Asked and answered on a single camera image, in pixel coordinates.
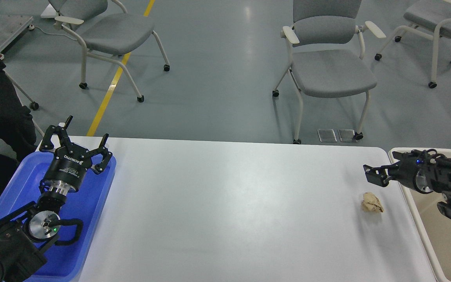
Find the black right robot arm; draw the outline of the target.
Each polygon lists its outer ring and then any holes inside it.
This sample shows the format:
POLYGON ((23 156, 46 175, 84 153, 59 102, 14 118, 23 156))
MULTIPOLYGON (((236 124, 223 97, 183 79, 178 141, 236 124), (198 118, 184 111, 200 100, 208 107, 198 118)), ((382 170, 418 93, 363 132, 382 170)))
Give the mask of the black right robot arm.
POLYGON ((392 155, 398 160, 394 164, 363 165, 367 181, 381 187, 386 187, 390 181, 398 181, 420 194, 440 193, 444 200, 437 203, 437 208, 451 219, 451 158, 433 148, 393 151, 392 155))

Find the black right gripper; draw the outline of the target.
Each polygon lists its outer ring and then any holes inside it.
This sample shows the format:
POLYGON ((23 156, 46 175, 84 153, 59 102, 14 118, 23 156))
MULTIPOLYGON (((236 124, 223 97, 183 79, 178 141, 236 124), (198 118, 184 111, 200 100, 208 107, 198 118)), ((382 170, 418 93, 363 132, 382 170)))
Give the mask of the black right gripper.
POLYGON ((420 194, 432 193, 433 189, 429 186, 424 172, 425 160, 430 152, 430 150, 393 151, 393 158, 398 160, 394 164, 380 167, 363 165, 366 179, 369 183, 381 187, 386 187, 390 181, 397 180, 404 187, 420 194))

